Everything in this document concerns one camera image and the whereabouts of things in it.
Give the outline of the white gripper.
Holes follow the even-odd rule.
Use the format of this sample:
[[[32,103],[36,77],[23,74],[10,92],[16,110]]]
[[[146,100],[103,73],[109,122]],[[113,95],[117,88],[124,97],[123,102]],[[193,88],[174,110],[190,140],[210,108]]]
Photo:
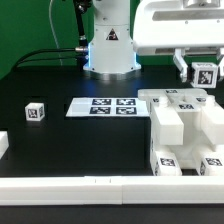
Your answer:
[[[142,0],[137,7],[133,46],[138,55],[175,49],[173,62],[182,82],[193,69],[184,59],[186,48],[218,49],[218,78],[224,79],[224,0]]]

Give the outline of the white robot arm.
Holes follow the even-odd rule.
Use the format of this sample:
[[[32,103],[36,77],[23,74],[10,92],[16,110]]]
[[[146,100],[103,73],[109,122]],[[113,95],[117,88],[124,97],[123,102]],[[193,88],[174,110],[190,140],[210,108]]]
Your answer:
[[[141,0],[133,47],[140,56],[171,55],[182,81],[214,88],[224,79],[224,0]]]

